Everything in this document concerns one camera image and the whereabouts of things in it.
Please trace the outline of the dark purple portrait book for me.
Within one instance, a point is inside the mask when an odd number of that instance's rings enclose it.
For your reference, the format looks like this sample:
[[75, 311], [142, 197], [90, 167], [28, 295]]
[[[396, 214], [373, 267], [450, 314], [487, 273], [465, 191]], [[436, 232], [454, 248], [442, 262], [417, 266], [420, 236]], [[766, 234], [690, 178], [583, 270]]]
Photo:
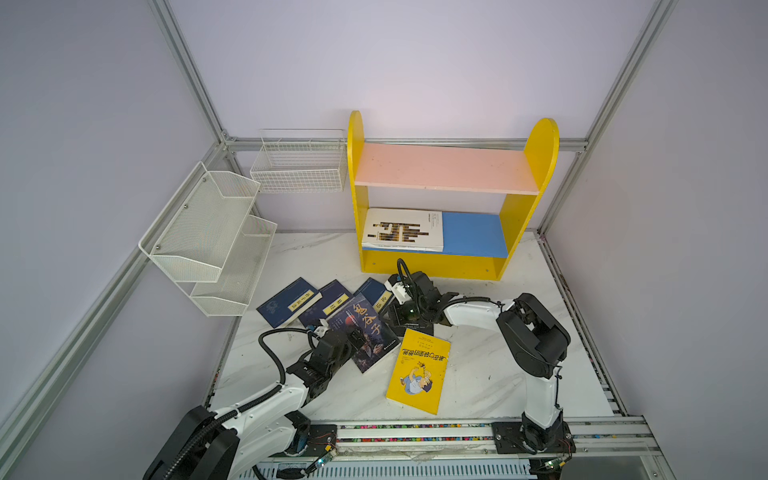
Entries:
[[332, 313], [328, 317], [328, 324], [334, 330], [346, 333], [359, 331], [362, 334], [364, 344], [352, 357], [361, 373], [366, 373], [400, 343], [396, 334], [362, 294], [355, 295]]

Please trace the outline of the yellow cartoon cover book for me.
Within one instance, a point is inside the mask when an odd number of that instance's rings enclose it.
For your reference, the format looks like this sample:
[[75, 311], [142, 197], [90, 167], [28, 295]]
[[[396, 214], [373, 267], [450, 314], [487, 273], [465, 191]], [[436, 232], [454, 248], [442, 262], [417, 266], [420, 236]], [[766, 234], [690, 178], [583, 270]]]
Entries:
[[437, 415], [450, 352], [450, 342], [407, 329], [386, 398]]

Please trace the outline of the white portfolio book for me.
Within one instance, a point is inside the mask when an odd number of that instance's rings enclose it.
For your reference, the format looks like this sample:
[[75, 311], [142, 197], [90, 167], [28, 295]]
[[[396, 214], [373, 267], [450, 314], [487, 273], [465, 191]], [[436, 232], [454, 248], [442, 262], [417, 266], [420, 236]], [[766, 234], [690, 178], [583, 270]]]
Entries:
[[442, 253], [443, 215], [439, 211], [371, 208], [366, 213], [364, 249]]

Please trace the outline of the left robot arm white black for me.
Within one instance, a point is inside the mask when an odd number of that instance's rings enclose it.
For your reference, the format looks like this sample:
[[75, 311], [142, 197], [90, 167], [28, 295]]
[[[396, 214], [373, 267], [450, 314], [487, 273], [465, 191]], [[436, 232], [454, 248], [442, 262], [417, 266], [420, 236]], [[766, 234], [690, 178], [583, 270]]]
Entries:
[[[310, 343], [290, 366], [266, 344], [284, 333], [304, 334]], [[225, 409], [189, 410], [147, 468], [146, 479], [232, 479], [273, 454], [304, 452], [311, 421], [300, 409], [327, 390], [365, 337], [357, 327], [323, 334], [286, 327], [260, 334], [258, 344], [277, 368], [275, 384]]]

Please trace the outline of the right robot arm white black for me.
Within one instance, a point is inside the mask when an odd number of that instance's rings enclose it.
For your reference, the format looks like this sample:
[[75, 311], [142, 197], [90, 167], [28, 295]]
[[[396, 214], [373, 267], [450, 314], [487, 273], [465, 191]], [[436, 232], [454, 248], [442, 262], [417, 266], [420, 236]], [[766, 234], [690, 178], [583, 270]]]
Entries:
[[405, 264], [400, 267], [385, 282], [394, 297], [397, 319], [497, 333], [525, 374], [526, 401], [520, 420], [492, 426], [499, 451], [573, 454], [573, 436], [559, 402], [562, 362], [571, 343], [565, 327], [531, 293], [501, 301], [456, 292], [442, 294], [426, 274], [412, 274]]

